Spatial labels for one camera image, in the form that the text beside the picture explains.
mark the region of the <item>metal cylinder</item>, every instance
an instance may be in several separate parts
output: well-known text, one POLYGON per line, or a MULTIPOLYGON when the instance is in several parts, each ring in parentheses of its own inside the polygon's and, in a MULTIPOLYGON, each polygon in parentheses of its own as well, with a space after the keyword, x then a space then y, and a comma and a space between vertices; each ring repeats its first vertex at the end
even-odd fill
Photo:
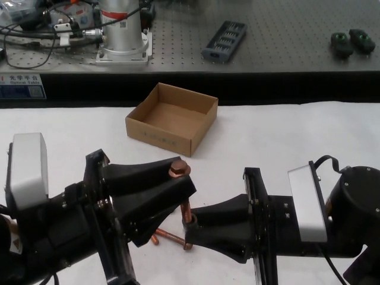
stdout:
MULTIPOLYGON (((102 23, 124 18, 128 13, 138 9, 138 0, 100 0, 102 23)), ((140 14, 137 12, 127 20, 103 28, 107 38, 104 49, 112 53, 143 52, 144 42, 141 33, 140 14)))

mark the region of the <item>copper bolt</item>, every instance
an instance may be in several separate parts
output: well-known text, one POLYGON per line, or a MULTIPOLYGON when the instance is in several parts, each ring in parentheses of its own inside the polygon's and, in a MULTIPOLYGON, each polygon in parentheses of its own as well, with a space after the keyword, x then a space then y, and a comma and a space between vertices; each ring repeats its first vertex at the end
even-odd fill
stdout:
POLYGON ((181 239, 179 236, 173 235, 172 233, 168 233, 165 230, 157 229, 156 235, 157 236, 163 236, 164 238, 170 239, 170 240, 182 245, 183 249, 186 251, 188 251, 189 249, 192 248, 192 245, 189 243, 186 243, 184 239, 181 239))
POLYGON ((191 172, 190 166, 182 159, 173 161, 169 169, 169 175, 172 178, 178 178, 181 176, 189 175, 191 172))
POLYGON ((152 235, 152 237, 150 238, 150 240, 153 242, 154 245, 159 245, 160 244, 160 241, 159 241, 159 239, 157 238, 156 235, 152 235))

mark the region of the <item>brown cardboard box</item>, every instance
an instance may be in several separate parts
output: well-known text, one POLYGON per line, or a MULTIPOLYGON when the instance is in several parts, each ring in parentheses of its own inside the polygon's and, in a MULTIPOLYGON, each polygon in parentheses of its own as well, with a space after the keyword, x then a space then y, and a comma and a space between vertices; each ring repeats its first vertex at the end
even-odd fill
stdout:
POLYGON ((158 83, 126 118, 129 137, 192 156, 213 124, 218 98, 158 83))

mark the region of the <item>blue label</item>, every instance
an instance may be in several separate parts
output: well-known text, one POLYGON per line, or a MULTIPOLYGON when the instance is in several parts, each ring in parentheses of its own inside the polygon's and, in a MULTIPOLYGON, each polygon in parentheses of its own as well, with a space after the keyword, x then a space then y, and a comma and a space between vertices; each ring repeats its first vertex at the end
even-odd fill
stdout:
POLYGON ((42 85, 0 85, 0 99, 46 99, 42 85))

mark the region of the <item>copper rod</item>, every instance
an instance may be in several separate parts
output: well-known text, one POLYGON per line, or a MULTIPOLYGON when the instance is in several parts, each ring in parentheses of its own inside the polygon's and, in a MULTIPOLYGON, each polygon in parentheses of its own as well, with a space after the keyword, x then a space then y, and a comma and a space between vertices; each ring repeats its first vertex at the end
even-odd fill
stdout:
POLYGON ((150 238, 150 240, 153 242, 154 245, 159 245, 160 244, 160 241, 159 241, 159 239, 157 238, 156 235, 152 235, 152 237, 150 238))
POLYGON ((184 239, 180 238, 179 236, 173 235, 172 233, 168 233, 165 230, 157 229, 156 235, 157 236, 163 236, 164 238, 170 239, 170 240, 182 245, 184 250, 189 250, 192 248, 192 245, 189 243, 186 243, 184 239))

